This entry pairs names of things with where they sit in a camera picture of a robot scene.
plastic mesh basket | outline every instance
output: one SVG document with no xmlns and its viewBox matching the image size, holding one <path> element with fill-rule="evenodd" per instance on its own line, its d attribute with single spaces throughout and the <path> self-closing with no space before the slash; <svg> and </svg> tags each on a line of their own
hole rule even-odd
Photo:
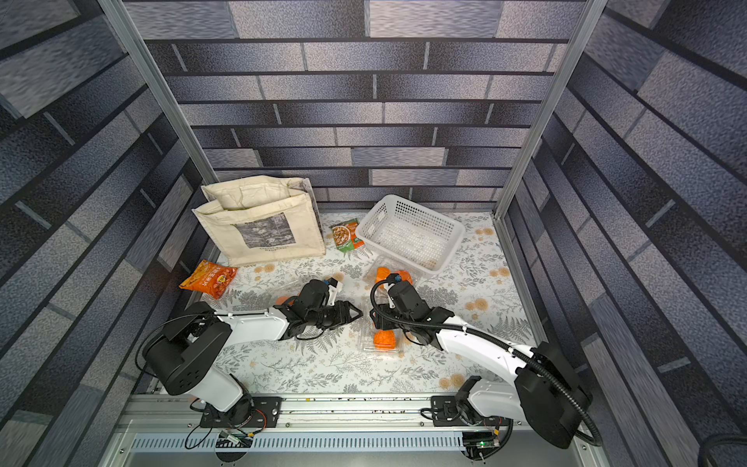
<svg viewBox="0 0 747 467">
<path fill-rule="evenodd" d="M 356 229 L 366 244 L 427 276 L 441 273 L 462 243 L 465 227 L 428 208 L 388 194 Z"/>
</svg>

back wall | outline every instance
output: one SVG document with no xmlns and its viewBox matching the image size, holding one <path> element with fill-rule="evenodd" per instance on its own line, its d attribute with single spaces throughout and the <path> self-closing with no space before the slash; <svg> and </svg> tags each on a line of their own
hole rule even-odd
<svg viewBox="0 0 747 467">
<path fill-rule="evenodd" d="M 583 1 L 128 1 L 222 180 L 490 209 Z"/>
</svg>

black cable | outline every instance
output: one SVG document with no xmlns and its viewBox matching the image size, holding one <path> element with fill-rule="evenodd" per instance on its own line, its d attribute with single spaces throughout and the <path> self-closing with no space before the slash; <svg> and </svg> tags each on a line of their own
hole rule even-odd
<svg viewBox="0 0 747 467">
<path fill-rule="evenodd" d="M 187 441 L 189 441 L 189 437 L 192 436 L 192 433 L 194 433 L 194 431 L 197 428 L 199 428 L 199 423 L 195 424 L 194 428 L 192 428 L 192 431 L 190 431 L 189 434 L 187 435 L 187 437 L 185 438 L 185 449 L 194 449 L 197 446 L 201 445 L 208 438 L 208 436 L 210 436 L 210 433 L 213 432 L 213 427 L 210 427 L 210 430 L 207 432 L 207 434 L 205 434 L 205 438 L 200 439 L 200 441 L 196 445 L 194 445 L 192 447 L 187 446 Z"/>
<path fill-rule="evenodd" d="M 189 410 L 194 410 L 195 412 L 200 412 L 200 413 L 207 412 L 208 411 L 208 404 L 207 403 L 205 403 L 205 408 L 204 409 L 198 409 L 197 407 L 194 406 L 194 403 L 198 402 L 198 401 L 199 401 L 199 399 L 193 400 L 192 403 L 189 404 Z"/>
<path fill-rule="evenodd" d="M 296 340 L 297 341 L 313 341 L 314 339 L 319 339 L 322 336 L 322 334 L 324 334 L 324 331 L 326 331 L 326 330 L 322 330 L 322 332 L 319 333 L 319 335 L 315 335 L 314 337 L 298 337 L 298 336 L 296 336 Z"/>
<path fill-rule="evenodd" d="M 417 321 L 410 321 L 410 320 L 403 320 L 401 318 L 395 318 L 394 316 L 391 316 L 387 314 L 386 312 L 383 312 L 381 308 L 376 304 L 376 300 L 374 298 L 374 293 L 376 292 L 376 289 L 381 286 L 381 284 L 396 284 L 394 280 L 391 279 L 384 279 L 380 280 L 376 284 L 373 285 L 373 288 L 371 289 L 371 304 L 376 310 L 376 315 L 381 316 L 382 318 L 386 319 L 387 321 L 391 321 L 392 323 L 396 324 L 405 324 L 406 326 L 410 327 L 420 327 L 424 329 L 438 329 L 438 330 L 452 330 L 452 331 L 463 331 L 467 334 L 476 335 L 479 338 L 485 339 L 486 341 L 497 345 L 498 347 L 504 349 L 506 352 L 510 352 L 513 356 L 518 357 L 522 362 L 527 364 L 527 367 L 534 370 L 537 374 L 544 377 L 555 389 L 557 389 L 560 394 L 565 397 L 568 402 L 571 404 L 573 409 L 578 413 L 578 415 L 581 417 L 581 420 L 586 425 L 586 427 L 589 428 L 589 431 L 592 433 L 592 437 L 589 438 L 585 433 L 582 433 L 579 430 L 576 430 L 575 436 L 582 439 L 583 441 L 589 443 L 592 446 L 601 446 L 602 444 L 602 436 L 601 433 L 599 433 L 599 429 L 597 428 L 597 425 L 594 423 L 592 418 L 589 416 L 588 413 L 586 413 L 586 410 L 581 407 L 581 405 L 573 398 L 573 394 L 571 394 L 571 391 L 566 388 L 560 380 L 558 380 L 547 368 L 543 367 L 539 363 L 532 360 L 532 357 L 524 354 L 523 352 L 519 352 L 516 349 L 512 349 L 510 345 L 508 345 L 506 342 L 501 341 L 500 339 L 497 339 L 493 337 L 492 335 L 489 335 L 488 333 L 484 333 L 480 330 L 476 330 L 471 327 L 462 327 L 457 326 L 456 324 L 431 324 L 431 323 L 419 323 Z"/>
<path fill-rule="evenodd" d="M 431 414 L 432 414 L 432 416 L 431 416 L 431 417 L 428 417 L 428 416 L 426 416 L 426 415 L 425 415 L 425 414 L 426 414 L 426 412 L 429 412 L 429 413 L 431 413 Z M 445 420 L 444 420 L 443 418 L 439 418 L 439 417 L 438 417 L 438 414 L 439 414 L 439 413 L 441 413 L 441 410 L 433 410 L 433 409 L 431 409 L 430 407 L 423 407 L 422 409 L 420 409 L 420 414 L 421 414 L 421 417 L 425 418 L 426 420 L 431 420 L 431 421 L 443 421 L 443 422 L 446 422 L 446 421 L 451 421 L 451 420 L 453 420 L 452 418 L 446 418 Z"/>
<path fill-rule="evenodd" d="M 747 445 L 747 436 L 745 435 L 712 435 L 708 436 L 702 443 L 698 451 L 698 467 L 707 467 L 707 458 L 710 456 L 710 450 L 720 445 Z"/>
<path fill-rule="evenodd" d="M 513 433 L 513 420 L 510 418 L 507 418 L 506 421 L 509 422 L 508 424 L 508 431 L 506 431 L 506 435 L 503 437 L 503 439 L 498 438 L 498 446 L 495 446 L 494 448 L 476 448 L 476 451 L 478 454 L 481 454 L 482 449 L 488 449 L 487 454 L 483 454 L 482 456 L 474 456 L 471 457 L 467 454 L 467 451 L 462 451 L 462 455 L 469 460 L 485 460 L 488 457 L 492 456 L 493 454 L 497 453 L 503 447 L 508 443 L 509 438 L 511 438 L 511 433 Z"/>
<path fill-rule="evenodd" d="M 413 341 L 412 339 L 410 339 L 410 336 L 407 335 L 407 331 L 402 330 L 402 334 L 405 335 L 405 339 L 407 339 L 408 341 L 412 342 L 413 344 L 420 345 L 421 347 L 425 346 L 425 344 L 421 344 L 420 342 L 416 342 L 416 341 Z"/>
</svg>

brick pattern wall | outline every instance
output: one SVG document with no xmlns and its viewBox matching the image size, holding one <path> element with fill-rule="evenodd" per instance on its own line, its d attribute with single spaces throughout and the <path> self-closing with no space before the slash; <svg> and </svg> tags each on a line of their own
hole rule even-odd
<svg viewBox="0 0 747 467">
<path fill-rule="evenodd" d="M 610 0 L 506 217 L 614 466 L 747 433 L 745 24 L 741 1 Z"/>
<path fill-rule="evenodd" d="M 188 299 L 202 179 L 96 0 L 1 14 L 1 464 L 95 466 Z"/>
<path fill-rule="evenodd" d="M 321 208 L 490 209 L 584 3 L 125 5 L 222 180 L 309 177 Z"/>
</svg>

small food packet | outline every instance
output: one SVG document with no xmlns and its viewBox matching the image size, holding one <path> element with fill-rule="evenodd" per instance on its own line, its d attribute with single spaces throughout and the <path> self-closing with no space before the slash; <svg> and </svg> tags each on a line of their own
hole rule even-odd
<svg viewBox="0 0 747 467">
<path fill-rule="evenodd" d="M 379 331 L 374 334 L 373 346 L 380 350 L 394 350 L 397 347 L 397 337 L 394 331 Z"/>
<path fill-rule="evenodd" d="M 179 284 L 179 288 L 202 292 L 217 300 L 236 277 L 237 271 L 237 267 L 216 265 L 203 259 L 192 275 Z"/>
<path fill-rule="evenodd" d="M 330 227 L 335 238 L 335 246 L 343 253 L 363 246 L 363 240 L 356 237 L 358 219 L 350 219 Z"/>
</svg>

